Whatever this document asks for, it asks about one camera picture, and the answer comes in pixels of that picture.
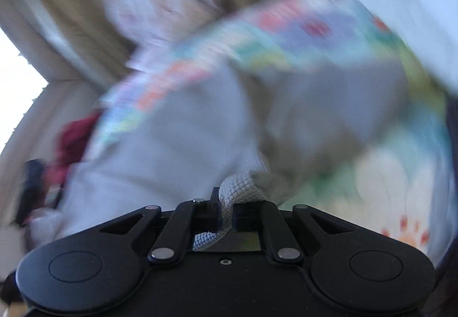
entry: beige curtain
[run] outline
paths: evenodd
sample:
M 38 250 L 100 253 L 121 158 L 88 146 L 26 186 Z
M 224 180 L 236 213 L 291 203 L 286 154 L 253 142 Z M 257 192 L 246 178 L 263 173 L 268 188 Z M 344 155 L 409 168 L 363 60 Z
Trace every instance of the beige curtain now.
M 100 89 L 109 89 L 129 73 L 124 63 L 130 56 L 130 45 L 90 1 L 9 0 L 9 3 L 82 77 Z

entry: purple flower print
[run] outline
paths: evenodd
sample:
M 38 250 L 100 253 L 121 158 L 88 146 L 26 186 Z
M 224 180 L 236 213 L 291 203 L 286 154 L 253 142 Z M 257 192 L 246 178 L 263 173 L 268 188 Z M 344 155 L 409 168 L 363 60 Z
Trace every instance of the purple flower print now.
M 333 48 L 355 36 L 356 19 L 343 13 L 310 14 L 299 17 L 276 32 L 276 41 L 287 51 L 310 47 Z

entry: gray fabric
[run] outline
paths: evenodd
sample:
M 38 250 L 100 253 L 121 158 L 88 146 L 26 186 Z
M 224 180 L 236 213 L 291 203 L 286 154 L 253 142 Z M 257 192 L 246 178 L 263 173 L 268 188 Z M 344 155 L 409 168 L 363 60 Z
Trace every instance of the gray fabric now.
M 355 155 L 406 96 L 397 60 L 256 76 L 225 65 L 171 93 L 101 158 L 75 167 L 59 237 L 148 204 L 173 210 L 209 198 L 214 186 L 222 187 L 226 232 L 234 202 L 283 202 L 305 179 Z M 197 245 L 221 235 L 200 236 Z

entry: metal screw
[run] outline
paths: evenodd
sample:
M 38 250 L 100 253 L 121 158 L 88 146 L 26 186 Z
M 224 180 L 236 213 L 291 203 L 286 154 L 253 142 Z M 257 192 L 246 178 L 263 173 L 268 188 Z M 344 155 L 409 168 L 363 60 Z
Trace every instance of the metal screw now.
M 293 260 L 301 256 L 299 250 L 293 249 L 291 247 L 285 247 L 279 250 L 279 257 L 281 259 Z
M 170 259 L 173 255 L 175 255 L 175 251 L 168 247 L 160 247 L 158 249 L 153 250 L 153 252 L 151 253 L 151 256 L 154 259 L 160 260 Z

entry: bright window light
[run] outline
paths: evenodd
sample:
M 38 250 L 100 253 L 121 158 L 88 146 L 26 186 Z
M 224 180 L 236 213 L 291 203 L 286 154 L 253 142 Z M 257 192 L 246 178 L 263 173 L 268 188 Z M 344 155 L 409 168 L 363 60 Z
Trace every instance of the bright window light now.
M 0 30 L 0 152 L 47 84 Z

